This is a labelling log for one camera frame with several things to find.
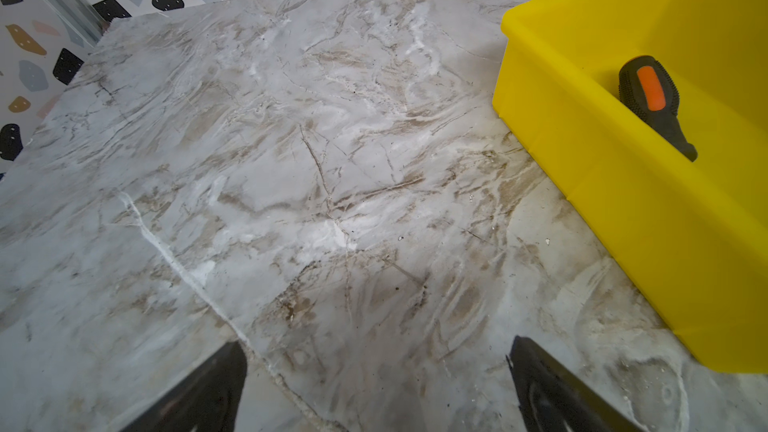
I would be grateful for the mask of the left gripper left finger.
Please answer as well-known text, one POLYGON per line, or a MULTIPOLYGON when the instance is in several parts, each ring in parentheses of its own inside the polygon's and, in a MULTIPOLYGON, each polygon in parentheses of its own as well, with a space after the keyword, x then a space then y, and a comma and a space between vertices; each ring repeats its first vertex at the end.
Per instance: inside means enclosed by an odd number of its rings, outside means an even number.
POLYGON ((241 345, 228 342, 124 429, 232 431, 247 370, 241 345))

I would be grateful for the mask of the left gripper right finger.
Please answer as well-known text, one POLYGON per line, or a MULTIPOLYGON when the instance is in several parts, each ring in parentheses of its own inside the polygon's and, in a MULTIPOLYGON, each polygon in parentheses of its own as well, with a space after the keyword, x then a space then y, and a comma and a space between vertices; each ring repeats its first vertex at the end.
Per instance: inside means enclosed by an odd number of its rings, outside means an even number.
POLYGON ((528 431, 637 431, 533 339, 514 338, 506 356, 528 431))

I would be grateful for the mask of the black orange screwdriver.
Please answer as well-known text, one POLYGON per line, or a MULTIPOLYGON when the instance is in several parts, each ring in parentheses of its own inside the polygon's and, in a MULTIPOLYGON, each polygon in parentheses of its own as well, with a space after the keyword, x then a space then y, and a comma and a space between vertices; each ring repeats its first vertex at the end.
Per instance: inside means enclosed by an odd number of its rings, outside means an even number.
POLYGON ((641 121, 689 161, 698 158, 679 119, 680 94, 663 65, 649 55, 638 56, 619 71, 619 99, 641 121))

